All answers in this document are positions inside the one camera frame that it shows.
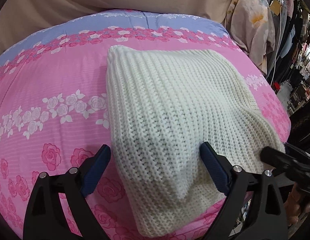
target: pink floral bedsheet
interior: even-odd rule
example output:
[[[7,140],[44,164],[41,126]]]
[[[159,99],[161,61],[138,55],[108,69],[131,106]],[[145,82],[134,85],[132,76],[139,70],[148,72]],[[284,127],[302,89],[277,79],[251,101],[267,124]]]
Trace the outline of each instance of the pink floral bedsheet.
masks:
[[[0,57],[0,212],[20,237],[39,173],[65,173],[101,145],[111,144],[105,74],[107,50],[115,44],[138,50],[217,51],[242,74],[281,140],[288,138],[290,121],[281,103],[220,24],[188,15],[114,10],[41,30]],[[80,234],[66,197],[60,198],[71,231]],[[136,229],[113,159],[86,200],[112,240],[151,239]],[[152,239],[197,239],[222,204]]]

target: silver bolt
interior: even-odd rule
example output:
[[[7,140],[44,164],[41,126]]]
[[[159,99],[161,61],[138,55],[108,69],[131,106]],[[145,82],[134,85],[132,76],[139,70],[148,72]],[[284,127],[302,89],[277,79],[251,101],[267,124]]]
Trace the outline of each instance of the silver bolt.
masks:
[[[75,173],[77,173],[77,171],[78,171],[78,169],[76,167],[72,167],[72,168],[70,168],[69,173],[75,174]]]
[[[43,179],[47,176],[47,172],[42,172],[39,174],[39,178]]]
[[[264,171],[265,175],[268,176],[268,177],[271,177],[272,176],[272,172],[270,170],[266,170]]]
[[[242,167],[236,165],[236,166],[233,167],[233,170],[234,170],[235,172],[241,172],[241,171],[242,171]]]

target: bedsheet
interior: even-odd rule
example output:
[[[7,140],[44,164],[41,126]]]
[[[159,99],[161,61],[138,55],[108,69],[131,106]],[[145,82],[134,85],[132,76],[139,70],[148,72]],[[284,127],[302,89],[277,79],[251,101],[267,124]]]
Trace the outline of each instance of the bedsheet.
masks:
[[[262,114],[285,142],[290,121],[280,101],[222,25],[201,17],[112,10],[38,31],[0,56],[0,212],[21,237],[27,202],[42,171],[66,172],[111,145],[106,55],[137,50],[212,49],[241,73]],[[72,232],[80,234],[60,194]],[[190,240],[202,236],[223,200],[175,232],[142,237],[113,158],[86,198],[112,240]]]

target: white cord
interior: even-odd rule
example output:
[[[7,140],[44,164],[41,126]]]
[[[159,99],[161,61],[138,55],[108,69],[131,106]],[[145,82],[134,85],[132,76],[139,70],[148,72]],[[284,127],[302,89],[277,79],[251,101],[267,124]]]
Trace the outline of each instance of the white cord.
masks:
[[[271,85],[273,84],[273,80],[274,80],[274,75],[275,75],[275,67],[276,67],[276,59],[277,59],[277,53],[278,50],[280,49],[280,37],[281,37],[281,24],[282,24],[282,13],[281,13],[281,9],[282,9],[282,5],[284,4],[284,0],[278,0],[280,3],[280,36],[278,38],[278,43],[277,43],[277,49],[276,49],[276,54],[275,54],[275,61],[274,61],[274,70],[273,70],[273,77],[272,77],[272,81],[271,81]]]

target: blue gripper pad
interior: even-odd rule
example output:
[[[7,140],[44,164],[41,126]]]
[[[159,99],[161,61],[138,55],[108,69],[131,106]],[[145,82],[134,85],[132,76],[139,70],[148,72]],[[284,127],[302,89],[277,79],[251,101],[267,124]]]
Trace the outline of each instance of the blue gripper pad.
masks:
[[[218,160],[218,155],[208,142],[202,143],[200,157],[208,170],[217,190],[228,195],[230,191],[230,178]]]
[[[83,185],[81,188],[81,193],[84,197],[87,197],[89,194],[93,193],[97,184],[103,175],[111,157],[110,148],[107,146],[104,149],[101,148],[102,153],[97,156],[91,168],[85,174],[83,179]]]

